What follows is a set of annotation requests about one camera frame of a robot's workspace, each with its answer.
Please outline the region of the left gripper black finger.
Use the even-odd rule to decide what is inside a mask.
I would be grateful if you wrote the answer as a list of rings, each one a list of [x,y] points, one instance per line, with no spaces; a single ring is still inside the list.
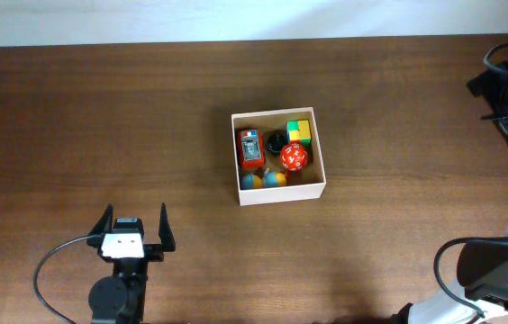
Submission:
[[[162,246],[175,246],[176,241],[174,234],[169,225],[168,212],[166,204],[161,204],[160,218],[159,218],[159,238]]]
[[[89,236],[110,233],[112,230],[112,221],[113,221],[113,206],[111,204],[108,204],[101,218],[90,230]]]

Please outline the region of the blue and orange toy figure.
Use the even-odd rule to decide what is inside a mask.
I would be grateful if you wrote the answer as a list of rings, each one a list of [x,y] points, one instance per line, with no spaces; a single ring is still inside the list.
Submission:
[[[240,180],[241,190],[283,187],[287,185],[287,172],[271,172],[268,168],[263,176],[247,174]]]

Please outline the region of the multicoloured puzzle cube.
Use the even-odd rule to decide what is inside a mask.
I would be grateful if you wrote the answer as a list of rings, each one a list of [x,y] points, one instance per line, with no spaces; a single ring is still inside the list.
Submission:
[[[312,133],[308,120],[289,121],[286,124],[286,136],[289,143],[297,143],[309,147],[312,142]]]

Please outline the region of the black round cap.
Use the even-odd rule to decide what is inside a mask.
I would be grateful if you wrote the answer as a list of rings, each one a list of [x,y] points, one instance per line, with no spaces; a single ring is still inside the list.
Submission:
[[[273,156],[279,156],[282,148],[288,144],[287,136],[282,131],[271,133],[266,141],[266,148]]]

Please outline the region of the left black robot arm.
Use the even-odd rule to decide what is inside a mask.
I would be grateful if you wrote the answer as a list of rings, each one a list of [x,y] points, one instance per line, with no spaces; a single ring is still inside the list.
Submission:
[[[159,215],[159,239],[145,243],[143,222],[139,218],[113,218],[109,204],[88,233],[86,243],[97,255],[113,265],[111,275],[98,280],[90,289],[88,304],[93,323],[141,323],[143,321],[148,264],[162,262],[164,254],[176,250],[165,204]]]

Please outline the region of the red toy car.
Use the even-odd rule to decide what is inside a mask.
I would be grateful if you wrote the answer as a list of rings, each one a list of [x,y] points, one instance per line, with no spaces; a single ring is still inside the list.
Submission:
[[[241,130],[237,136],[239,166],[245,169],[263,167],[266,157],[259,130]]]

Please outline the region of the red ball with white letters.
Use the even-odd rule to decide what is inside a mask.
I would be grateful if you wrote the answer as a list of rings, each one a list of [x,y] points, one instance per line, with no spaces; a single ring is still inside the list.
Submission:
[[[288,171],[300,171],[307,166],[309,153],[301,144],[291,143],[281,149],[279,161]]]

